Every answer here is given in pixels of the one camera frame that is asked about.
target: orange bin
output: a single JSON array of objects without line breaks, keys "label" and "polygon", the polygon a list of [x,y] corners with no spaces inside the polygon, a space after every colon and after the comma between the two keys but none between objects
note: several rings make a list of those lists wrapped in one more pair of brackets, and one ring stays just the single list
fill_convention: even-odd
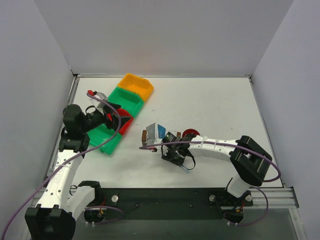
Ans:
[{"label": "orange bin", "polygon": [[147,79],[131,73],[127,73],[117,86],[132,93],[138,94],[144,102],[148,100],[149,96],[154,90],[154,86],[152,86]]}]

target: tabletop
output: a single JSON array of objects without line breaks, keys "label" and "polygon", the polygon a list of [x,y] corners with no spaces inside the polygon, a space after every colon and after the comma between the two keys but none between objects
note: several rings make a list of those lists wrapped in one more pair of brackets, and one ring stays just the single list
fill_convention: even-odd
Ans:
[{"label": "tabletop", "polygon": [[[169,131],[195,129],[210,139],[252,137],[274,159],[269,139],[248,78],[145,77],[154,91],[112,155],[94,150],[85,155],[73,184],[99,181],[103,188],[223,188],[236,174],[233,165],[197,157],[187,171],[161,159],[161,154],[139,150],[142,131],[153,123]],[[87,90],[108,96],[121,77],[79,79],[74,97],[84,111],[91,105]],[[271,166],[265,179],[277,176]],[[281,180],[262,187],[282,187]]]}]

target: white table surface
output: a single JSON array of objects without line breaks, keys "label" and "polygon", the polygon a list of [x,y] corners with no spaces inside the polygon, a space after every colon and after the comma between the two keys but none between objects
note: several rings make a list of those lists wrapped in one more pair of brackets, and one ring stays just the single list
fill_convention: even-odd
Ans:
[{"label": "white table surface", "polygon": [[[146,77],[154,91],[111,156],[87,153],[73,180],[99,181],[103,188],[215,188],[225,187],[236,170],[229,162],[197,157],[186,171],[161,159],[160,153],[139,150],[142,131],[159,123],[169,131],[196,129],[202,136],[232,140],[252,137],[272,156],[268,137],[248,78]],[[109,95],[122,78],[80,78],[74,104],[91,105],[87,90]],[[274,178],[271,166],[266,179]],[[282,187],[280,179],[262,187]]]}]

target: plastic bin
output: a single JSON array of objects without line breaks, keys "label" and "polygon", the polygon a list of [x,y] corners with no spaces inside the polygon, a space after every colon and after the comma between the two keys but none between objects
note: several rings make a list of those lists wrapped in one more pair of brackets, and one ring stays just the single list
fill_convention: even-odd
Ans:
[{"label": "plastic bin", "polygon": [[108,101],[114,104],[120,104],[121,108],[127,110],[134,118],[144,105],[144,101],[139,95],[120,87],[116,87],[113,90],[108,97]]},{"label": "plastic bin", "polygon": [[144,102],[148,100],[150,94],[154,90],[154,86],[152,86],[147,79],[131,73],[127,73],[117,86],[132,93],[138,94]]},{"label": "plastic bin", "polygon": [[[110,138],[114,133],[115,131],[113,129],[108,129],[105,125],[100,125],[88,132],[88,135],[90,137],[90,145],[94,147],[98,146],[99,144],[102,144],[104,141]],[[117,133],[110,142],[100,147],[100,151],[108,155],[112,154],[121,138],[121,134]]]},{"label": "plastic bin", "polygon": [[[119,133],[121,134],[121,136],[123,136],[126,133],[126,131],[128,130],[128,128],[131,125],[132,121],[134,120],[134,117],[131,116],[131,114],[128,111],[126,111],[126,110],[124,110],[122,108],[119,108],[116,111],[120,114],[120,116],[128,116],[128,117],[130,117],[130,120],[127,121],[119,130]],[[107,114],[107,117],[110,120],[112,120],[110,113]]]}]

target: white backdrop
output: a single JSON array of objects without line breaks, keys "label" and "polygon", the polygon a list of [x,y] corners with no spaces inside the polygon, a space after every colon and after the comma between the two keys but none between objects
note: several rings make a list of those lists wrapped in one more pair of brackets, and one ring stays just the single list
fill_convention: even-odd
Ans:
[{"label": "white backdrop", "polygon": [[76,74],[252,74],[293,0],[34,0]]},{"label": "white backdrop", "polygon": [[[0,0],[0,232],[40,185],[73,80],[32,0]],[[6,240],[18,240],[26,210]]]},{"label": "white backdrop", "polygon": [[282,180],[294,186],[308,240],[320,236],[319,9],[319,0],[294,1],[252,80]]}]

